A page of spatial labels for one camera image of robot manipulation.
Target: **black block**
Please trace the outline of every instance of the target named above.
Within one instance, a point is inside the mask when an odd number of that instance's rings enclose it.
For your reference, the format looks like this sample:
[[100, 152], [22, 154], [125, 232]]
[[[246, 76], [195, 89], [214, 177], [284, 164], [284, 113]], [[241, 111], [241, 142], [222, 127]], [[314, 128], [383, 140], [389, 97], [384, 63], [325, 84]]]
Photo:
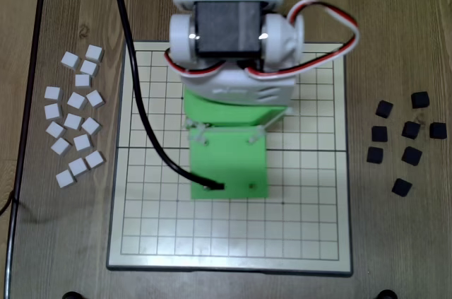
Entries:
[[410, 165], [417, 166], [421, 160], [422, 152], [416, 148], [408, 146], [403, 152], [402, 161]]
[[443, 122], [432, 122], [430, 124], [430, 137], [432, 139], [447, 139], [447, 128]]
[[372, 127], [373, 142], [388, 142], [388, 130], [385, 126]]
[[369, 147], [367, 151], [368, 163], [381, 163], [383, 161], [383, 149], [378, 147]]
[[425, 108], [430, 106], [429, 94], [427, 92], [417, 92], [411, 95], [413, 108]]
[[408, 192], [411, 189], [412, 184], [408, 181], [405, 181], [403, 179], [397, 179], [394, 182], [393, 186], [393, 193], [396, 193], [397, 195], [400, 195], [401, 197], [406, 197]]
[[385, 119], [388, 119], [391, 110], [393, 110], [393, 104], [382, 100], [379, 103], [379, 106], [376, 108], [375, 114], [377, 114], [379, 117], [384, 117]]
[[409, 139], [416, 139], [419, 134], [419, 130], [421, 129], [421, 125], [416, 122], [407, 121], [405, 126], [403, 126], [402, 136]]

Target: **white 3d printed part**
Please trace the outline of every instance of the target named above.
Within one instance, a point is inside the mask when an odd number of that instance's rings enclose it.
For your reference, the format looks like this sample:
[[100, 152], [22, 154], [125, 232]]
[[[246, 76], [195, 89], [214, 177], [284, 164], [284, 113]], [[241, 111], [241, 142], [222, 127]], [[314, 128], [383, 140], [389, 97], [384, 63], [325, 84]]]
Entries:
[[77, 110], [82, 110], [87, 102], [88, 100], [86, 100], [84, 96], [77, 94], [76, 92], [73, 92], [68, 100], [68, 105], [76, 108]]
[[104, 56], [104, 50], [101, 47], [89, 45], [86, 51], [86, 59], [100, 63]]
[[74, 177], [77, 177], [80, 174], [83, 174], [84, 172], [88, 171], [88, 167], [86, 167], [85, 161], [83, 161], [82, 158], [79, 158], [69, 163], [69, 168], [71, 169], [71, 172]]
[[63, 59], [61, 59], [61, 63], [63, 64], [63, 66], [76, 70], [78, 64], [80, 63], [80, 58], [75, 54], [66, 52], [63, 56]]
[[63, 172], [56, 175], [56, 180], [60, 188], [69, 186], [75, 182], [71, 172], [69, 170], [64, 170]]
[[97, 75], [98, 70], [99, 66], [97, 64], [87, 60], [82, 63], [82, 67], [80, 68], [81, 73], [87, 74], [92, 77], [95, 77]]
[[59, 156], [63, 156], [71, 148], [71, 144], [63, 138], [59, 138], [50, 148]]
[[102, 126], [100, 126], [92, 117], [89, 117], [82, 124], [82, 128], [89, 134], [94, 135], [101, 130]]
[[47, 120], [60, 119], [63, 117], [60, 105], [52, 103], [51, 105], [44, 106], [45, 118]]
[[44, 98], [48, 100], [60, 101], [63, 97], [63, 91], [60, 87], [47, 86], [45, 88]]
[[68, 116], [66, 117], [66, 121], [64, 122], [64, 126], [67, 128], [79, 130], [82, 121], [83, 121], [82, 117], [68, 113]]
[[93, 147], [93, 145], [91, 145], [90, 138], [88, 137], [87, 134], [83, 134], [73, 138], [73, 144], [76, 145], [76, 150], [78, 152]]
[[52, 121], [52, 123], [47, 127], [45, 131], [52, 135], [54, 138], [58, 139], [63, 136], [66, 130], [56, 122]]
[[99, 153], [99, 151], [92, 152], [89, 156], [86, 156], [85, 160], [91, 169], [96, 168], [97, 166], [104, 163], [104, 158]]

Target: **board grid lines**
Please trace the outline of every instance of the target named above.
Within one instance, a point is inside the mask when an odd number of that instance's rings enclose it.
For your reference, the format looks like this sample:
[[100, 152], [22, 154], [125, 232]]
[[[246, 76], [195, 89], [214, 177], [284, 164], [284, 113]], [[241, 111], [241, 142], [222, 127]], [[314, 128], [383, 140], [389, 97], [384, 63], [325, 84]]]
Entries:
[[[154, 42], [138, 43], [152, 47]], [[188, 169], [182, 84], [164, 62], [164, 42], [156, 46], [161, 47], [137, 51], [143, 101], [168, 155]], [[325, 44], [324, 52], [328, 46], [334, 45]], [[305, 54], [306, 59], [321, 53]], [[335, 96], [336, 88], [343, 95], [342, 60], [299, 77], [296, 114], [269, 130], [267, 199], [195, 201], [188, 180], [164, 166], [145, 137], [127, 81], [127, 57], [123, 65], [117, 153], [124, 158], [117, 162], [110, 266], [208, 268], [213, 263], [225, 269], [241, 264], [263, 271], [350, 272], [348, 203], [339, 212], [339, 204], [347, 201], [345, 101]], [[338, 159], [345, 160], [342, 169]]]

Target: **wood grain surface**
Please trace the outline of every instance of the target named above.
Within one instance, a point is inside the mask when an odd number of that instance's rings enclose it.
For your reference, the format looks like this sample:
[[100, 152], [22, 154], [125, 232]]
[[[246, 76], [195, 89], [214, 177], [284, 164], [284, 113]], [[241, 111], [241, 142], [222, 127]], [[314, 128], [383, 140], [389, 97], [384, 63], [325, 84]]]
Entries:
[[[286, 0], [283, 12], [297, 0]], [[326, 0], [359, 21], [362, 41], [347, 58], [350, 211], [354, 274], [341, 279], [220, 272], [108, 271], [105, 267], [114, 177], [123, 34], [115, 0], [44, 0], [35, 93], [25, 157], [22, 203], [13, 255], [12, 298], [60, 298], [80, 291], [98, 298], [374, 298], [392, 288], [399, 298], [452, 297], [452, 192], [450, 139], [432, 141], [428, 125], [452, 128], [451, 0]], [[126, 0], [137, 40], [167, 40], [176, 10], [172, 0]], [[345, 40], [347, 32], [319, 10], [306, 17], [307, 39]], [[106, 49], [94, 80], [107, 100], [87, 107], [103, 125], [94, 144], [107, 163], [67, 189], [55, 174], [78, 157], [60, 159], [45, 134], [45, 86], [61, 86], [65, 100], [73, 72], [59, 60], [82, 56], [88, 44]], [[410, 94], [428, 90], [431, 106], [412, 110]], [[394, 103], [391, 118], [374, 115], [381, 99]], [[417, 120], [416, 141], [403, 123]], [[365, 163], [370, 127], [387, 125], [382, 165]], [[416, 168], [400, 161], [403, 149], [423, 151]], [[391, 194], [397, 177], [414, 183], [406, 198]]]

